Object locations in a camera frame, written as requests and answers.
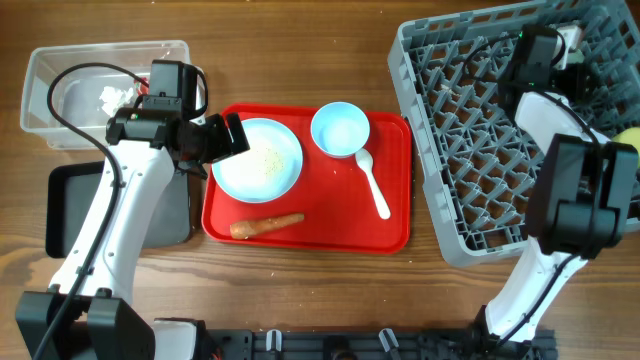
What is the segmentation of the yellow cup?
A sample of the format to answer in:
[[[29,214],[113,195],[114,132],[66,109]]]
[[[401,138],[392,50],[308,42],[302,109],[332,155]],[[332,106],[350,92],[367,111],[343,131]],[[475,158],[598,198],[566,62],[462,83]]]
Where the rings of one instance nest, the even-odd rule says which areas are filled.
[[[611,138],[615,164],[628,169],[639,168],[639,128],[632,127]]]

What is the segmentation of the light blue bowl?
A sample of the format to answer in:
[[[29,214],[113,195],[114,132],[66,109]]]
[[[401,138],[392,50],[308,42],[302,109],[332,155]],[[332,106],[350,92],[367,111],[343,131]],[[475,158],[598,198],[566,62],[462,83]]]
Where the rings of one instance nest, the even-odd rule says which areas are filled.
[[[333,158],[354,155],[367,143],[371,125],[367,115],[348,102],[332,102],[318,109],[310,125],[315,145]]]

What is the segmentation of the red snack wrapper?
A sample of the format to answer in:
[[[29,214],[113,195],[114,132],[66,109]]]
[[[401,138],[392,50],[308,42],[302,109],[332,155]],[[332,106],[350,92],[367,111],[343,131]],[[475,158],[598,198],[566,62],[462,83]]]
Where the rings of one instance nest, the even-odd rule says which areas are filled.
[[[135,79],[134,88],[138,96],[147,95],[149,93],[149,79],[147,77]]]

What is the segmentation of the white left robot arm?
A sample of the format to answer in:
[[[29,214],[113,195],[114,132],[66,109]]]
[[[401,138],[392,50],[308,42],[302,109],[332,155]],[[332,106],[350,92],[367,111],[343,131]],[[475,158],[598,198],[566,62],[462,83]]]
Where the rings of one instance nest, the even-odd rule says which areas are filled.
[[[105,156],[97,191],[71,252],[44,292],[26,291],[16,322],[34,359],[210,359],[216,344],[201,320],[147,323],[132,308],[136,264],[154,209],[176,172],[248,150],[239,116],[196,104],[204,73],[155,60],[148,91],[117,110],[99,141],[57,121]]]

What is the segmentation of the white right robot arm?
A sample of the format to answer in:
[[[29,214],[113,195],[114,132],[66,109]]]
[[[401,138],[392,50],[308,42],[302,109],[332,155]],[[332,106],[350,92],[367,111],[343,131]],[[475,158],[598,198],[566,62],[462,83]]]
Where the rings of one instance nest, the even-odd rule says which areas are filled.
[[[539,320],[567,281],[627,222],[637,149],[591,128],[569,105],[556,72],[568,71],[567,39],[556,29],[525,25],[503,73],[499,105],[544,155],[527,203],[527,247],[499,294],[479,311],[465,340],[474,355],[495,356],[507,344],[531,342]]]

